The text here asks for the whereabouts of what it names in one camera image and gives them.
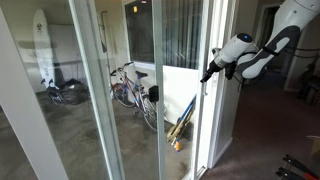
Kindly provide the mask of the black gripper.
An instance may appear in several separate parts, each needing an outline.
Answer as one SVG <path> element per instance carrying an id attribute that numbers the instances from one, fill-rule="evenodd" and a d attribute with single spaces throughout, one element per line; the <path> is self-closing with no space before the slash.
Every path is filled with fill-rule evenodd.
<path id="1" fill-rule="evenodd" d="M 214 61 L 209 64 L 209 68 L 206 70 L 203 78 L 200 80 L 201 83 L 207 82 L 213 73 L 219 72 L 221 67 L 219 67 Z"/>

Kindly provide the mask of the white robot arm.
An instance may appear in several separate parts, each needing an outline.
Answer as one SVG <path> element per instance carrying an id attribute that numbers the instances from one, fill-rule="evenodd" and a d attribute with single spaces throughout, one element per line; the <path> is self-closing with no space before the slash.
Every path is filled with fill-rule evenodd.
<path id="1" fill-rule="evenodd" d="M 233 36 L 221 49 L 214 48 L 214 59 L 200 80 L 225 69 L 230 79 L 235 72 L 245 79 L 257 77 L 261 70 L 294 40 L 320 13 L 320 0 L 285 0 L 277 10 L 269 40 L 258 50 L 247 33 Z"/>

